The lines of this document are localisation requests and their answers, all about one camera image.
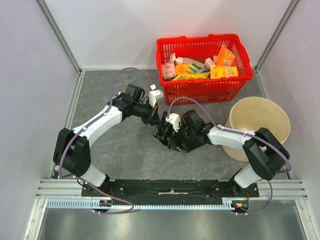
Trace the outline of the black trash bag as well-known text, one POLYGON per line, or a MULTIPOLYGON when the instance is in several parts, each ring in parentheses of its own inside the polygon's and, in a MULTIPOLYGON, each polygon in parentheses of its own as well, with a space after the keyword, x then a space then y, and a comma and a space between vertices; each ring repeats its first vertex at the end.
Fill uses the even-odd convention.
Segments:
POLYGON ((164 146, 178 152, 190 152, 206 144, 211 144, 208 133, 214 127, 205 121, 196 110, 185 112, 179 123, 179 130, 175 131, 172 124, 166 121, 167 112, 163 112, 160 126, 157 126, 153 136, 164 146))

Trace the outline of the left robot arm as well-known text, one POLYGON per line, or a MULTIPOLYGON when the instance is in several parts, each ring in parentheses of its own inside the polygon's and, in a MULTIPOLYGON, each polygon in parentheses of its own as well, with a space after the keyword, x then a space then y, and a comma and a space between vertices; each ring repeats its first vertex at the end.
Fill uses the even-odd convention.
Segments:
POLYGON ((91 183, 92 190, 98 196, 106 196, 110 192, 110 178, 92 164, 93 143, 110 128, 131 116, 140 117, 146 125, 160 126, 157 100, 163 97, 163 91, 154 85, 148 95, 145 95, 143 88, 128 85, 125 91, 116 93, 105 108, 86 123, 73 129, 60 130, 53 162, 60 170, 91 183))

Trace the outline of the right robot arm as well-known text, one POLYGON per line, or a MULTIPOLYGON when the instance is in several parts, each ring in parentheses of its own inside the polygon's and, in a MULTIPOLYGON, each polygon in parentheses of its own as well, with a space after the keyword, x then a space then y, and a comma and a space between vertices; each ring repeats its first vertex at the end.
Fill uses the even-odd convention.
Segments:
POLYGON ((290 164, 289 153, 267 128, 246 132, 205 123, 195 110, 183 116, 171 113, 165 117, 165 122, 172 127, 168 141, 177 149, 189 152, 210 144, 245 153, 249 165, 239 170, 229 184, 229 191, 235 197, 242 196, 247 187, 259 180, 272 180, 284 165, 290 164))

